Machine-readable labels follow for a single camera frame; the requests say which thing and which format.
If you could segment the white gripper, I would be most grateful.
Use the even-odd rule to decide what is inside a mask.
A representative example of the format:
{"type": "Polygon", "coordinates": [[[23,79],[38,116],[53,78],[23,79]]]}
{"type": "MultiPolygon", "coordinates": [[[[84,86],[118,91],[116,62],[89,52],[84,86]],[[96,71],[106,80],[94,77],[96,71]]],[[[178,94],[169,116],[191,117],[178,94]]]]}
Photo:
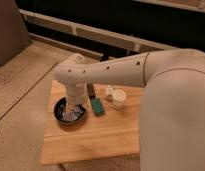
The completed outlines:
{"type": "Polygon", "coordinates": [[[87,90],[85,84],[66,85],[65,88],[67,109],[86,103],[87,90]]]}

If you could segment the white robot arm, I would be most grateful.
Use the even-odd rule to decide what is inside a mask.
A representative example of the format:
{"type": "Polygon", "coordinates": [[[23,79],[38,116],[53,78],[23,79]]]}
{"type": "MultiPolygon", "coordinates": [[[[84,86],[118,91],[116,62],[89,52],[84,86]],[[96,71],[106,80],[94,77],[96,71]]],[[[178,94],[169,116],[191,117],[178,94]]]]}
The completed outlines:
{"type": "Polygon", "coordinates": [[[66,88],[56,111],[79,119],[88,83],[142,87],[141,171],[205,171],[205,52],[171,49],[86,64],[73,54],[55,68],[66,88]]]}

